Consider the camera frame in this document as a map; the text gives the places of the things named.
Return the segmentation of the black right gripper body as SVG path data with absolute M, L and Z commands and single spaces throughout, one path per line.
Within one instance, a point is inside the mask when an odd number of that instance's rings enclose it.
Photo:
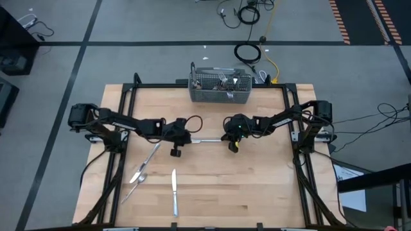
M 235 142 L 239 142 L 242 138 L 247 138 L 252 135 L 251 127 L 253 120 L 244 114 L 235 114 L 234 116 L 226 117 L 223 120 L 224 134 L 221 136 L 221 141 L 228 141 L 228 149 L 237 153 L 237 149 L 234 145 Z

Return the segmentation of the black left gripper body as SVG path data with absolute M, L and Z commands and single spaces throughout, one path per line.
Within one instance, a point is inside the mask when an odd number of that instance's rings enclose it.
M 191 134 L 185 128 L 187 119 L 177 118 L 174 122 L 164 125 L 162 133 L 163 141 L 172 142 L 173 148 L 170 151 L 172 157 L 180 157 L 181 150 L 178 150 L 179 146 L 185 144 L 191 144 Z

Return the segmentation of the grey mesh cutlery basket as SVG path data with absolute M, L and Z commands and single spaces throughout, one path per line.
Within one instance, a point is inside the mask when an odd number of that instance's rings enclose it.
M 223 72 L 227 82 L 222 85 L 218 73 Z M 253 79 L 243 69 L 223 67 L 199 67 L 196 68 L 198 86 L 191 87 L 189 74 L 188 89 L 192 102 L 202 103 L 234 103 L 245 104 L 252 90 Z M 238 85 L 233 86 L 232 78 L 238 78 Z M 222 85 L 226 90 L 213 90 L 214 86 Z M 234 98 L 229 99 L 227 92 L 231 91 Z

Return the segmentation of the white paper sheet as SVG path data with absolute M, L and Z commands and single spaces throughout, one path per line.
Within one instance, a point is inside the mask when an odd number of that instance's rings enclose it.
M 349 169 L 346 167 L 338 166 L 336 164 L 333 165 L 336 170 L 338 181 L 348 180 L 350 178 L 354 178 L 357 176 L 362 176 L 363 173 L 359 171 L 355 171 L 353 169 Z M 339 196 L 342 200 L 342 206 L 347 207 L 350 209 L 358 210 L 361 212 L 367 211 L 367 204 L 366 204 L 366 197 L 365 197 L 365 190 L 359 191 L 351 191 L 351 192 L 343 192 L 339 193 Z

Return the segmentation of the black desk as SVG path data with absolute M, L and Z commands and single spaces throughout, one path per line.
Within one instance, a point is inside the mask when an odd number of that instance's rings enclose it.
M 340 193 L 391 185 L 394 226 L 411 231 L 411 163 L 342 180 L 337 185 Z

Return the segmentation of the black mat orange stripes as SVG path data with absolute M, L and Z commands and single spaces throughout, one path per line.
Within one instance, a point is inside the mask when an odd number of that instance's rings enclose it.
M 344 43 L 411 46 L 411 0 L 328 0 Z

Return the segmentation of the black box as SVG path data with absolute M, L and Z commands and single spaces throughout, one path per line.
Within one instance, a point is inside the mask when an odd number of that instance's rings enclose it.
M 19 93 L 19 88 L 0 80 L 0 129 L 5 127 L 8 115 Z

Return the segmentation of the black cabinet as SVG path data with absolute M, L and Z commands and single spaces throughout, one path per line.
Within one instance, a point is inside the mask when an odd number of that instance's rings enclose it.
M 29 75 L 40 43 L 0 6 L 0 71 L 8 76 Z

